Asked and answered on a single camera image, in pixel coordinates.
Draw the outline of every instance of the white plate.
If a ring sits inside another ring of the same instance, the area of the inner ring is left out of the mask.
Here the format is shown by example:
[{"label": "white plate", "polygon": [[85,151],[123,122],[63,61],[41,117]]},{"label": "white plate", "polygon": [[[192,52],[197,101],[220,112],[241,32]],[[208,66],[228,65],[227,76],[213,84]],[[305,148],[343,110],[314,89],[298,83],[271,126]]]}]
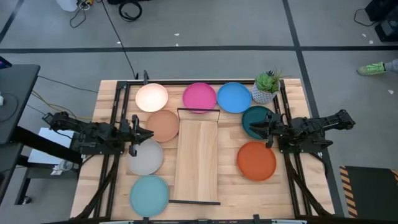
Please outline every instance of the white plate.
[{"label": "white plate", "polygon": [[136,94],[138,108],[145,112],[155,112],[166,105],[169,94],[160,84],[151,83],[141,87]]}]

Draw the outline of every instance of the potted plant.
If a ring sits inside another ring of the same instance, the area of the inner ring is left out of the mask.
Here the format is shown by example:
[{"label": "potted plant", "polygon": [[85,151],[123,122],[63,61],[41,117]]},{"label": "potted plant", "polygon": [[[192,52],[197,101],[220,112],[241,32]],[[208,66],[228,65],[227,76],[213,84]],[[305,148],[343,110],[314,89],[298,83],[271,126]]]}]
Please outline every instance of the potted plant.
[{"label": "potted plant", "polygon": [[253,100],[260,104],[271,102],[278,94],[281,78],[281,72],[276,69],[258,75],[251,89]]}]

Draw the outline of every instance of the succulent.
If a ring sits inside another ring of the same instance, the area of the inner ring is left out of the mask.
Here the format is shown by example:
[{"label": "succulent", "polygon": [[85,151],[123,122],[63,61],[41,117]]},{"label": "succulent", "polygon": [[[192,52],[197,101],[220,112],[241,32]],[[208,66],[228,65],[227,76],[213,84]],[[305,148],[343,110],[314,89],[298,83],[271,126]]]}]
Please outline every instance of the succulent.
[{"label": "succulent", "polygon": [[256,86],[260,91],[275,93],[279,90],[278,82],[282,78],[281,72],[270,70],[263,72],[256,78]]}]

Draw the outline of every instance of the green shoe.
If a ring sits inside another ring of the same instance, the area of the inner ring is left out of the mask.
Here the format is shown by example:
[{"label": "green shoe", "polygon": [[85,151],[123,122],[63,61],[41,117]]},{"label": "green shoe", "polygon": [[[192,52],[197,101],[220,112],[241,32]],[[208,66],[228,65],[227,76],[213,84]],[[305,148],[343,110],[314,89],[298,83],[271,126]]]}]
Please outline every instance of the green shoe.
[{"label": "green shoe", "polygon": [[384,63],[379,62],[367,66],[360,67],[357,72],[360,75],[378,75],[386,73],[386,69],[384,68]]}]

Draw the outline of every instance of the light gray plate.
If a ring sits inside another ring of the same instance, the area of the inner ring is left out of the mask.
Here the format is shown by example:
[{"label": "light gray plate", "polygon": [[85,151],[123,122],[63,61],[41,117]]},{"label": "light gray plate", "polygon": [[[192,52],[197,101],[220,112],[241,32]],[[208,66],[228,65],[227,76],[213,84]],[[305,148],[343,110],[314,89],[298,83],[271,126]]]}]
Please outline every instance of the light gray plate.
[{"label": "light gray plate", "polygon": [[136,146],[137,156],[128,155],[129,169],[137,175],[153,174],[163,163],[163,149],[159,143],[148,139]]}]

